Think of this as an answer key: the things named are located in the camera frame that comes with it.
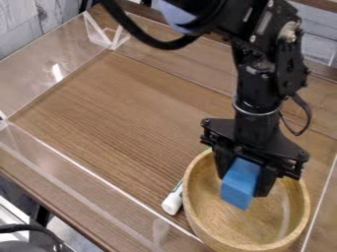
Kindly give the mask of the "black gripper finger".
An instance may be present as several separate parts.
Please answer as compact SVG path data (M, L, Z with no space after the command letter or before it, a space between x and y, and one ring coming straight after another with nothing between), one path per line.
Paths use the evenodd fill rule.
M236 152L233 149L222 146L215 146L211 150L214 156L217 175L220 178L224 178L234 162Z
M256 186L256 197L266 197L273 189L273 186L276 184L277 178L280 175L278 169L270 165L266 164L260 172L257 186Z

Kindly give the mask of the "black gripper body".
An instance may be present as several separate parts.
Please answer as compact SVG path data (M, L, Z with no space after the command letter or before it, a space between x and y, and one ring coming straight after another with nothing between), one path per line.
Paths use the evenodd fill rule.
M304 164L309 160L308 151L296 144L281 130L282 100L265 100L254 104L236 98L234 117L202 120L201 142L213 149L215 146L234 150L236 158L244 158L262 167L273 165L278 178L300 180Z

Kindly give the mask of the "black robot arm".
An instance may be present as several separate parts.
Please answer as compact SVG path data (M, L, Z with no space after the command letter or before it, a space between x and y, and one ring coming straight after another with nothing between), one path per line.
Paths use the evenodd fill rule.
M177 50L205 34L229 40L237 69L234 117L202 120L201 142L211 147L217 174L226 177L234 160L244 158L261 167L253 195L269 195L280 178L301 178L309 153L292 142L281 128L282 113L292 99L306 114L308 103L297 94L306 86L309 69L301 53L301 17L288 0L159 0L161 13L174 40L153 37L127 16L118 0L102 0L105 9L127 32L146 45Z

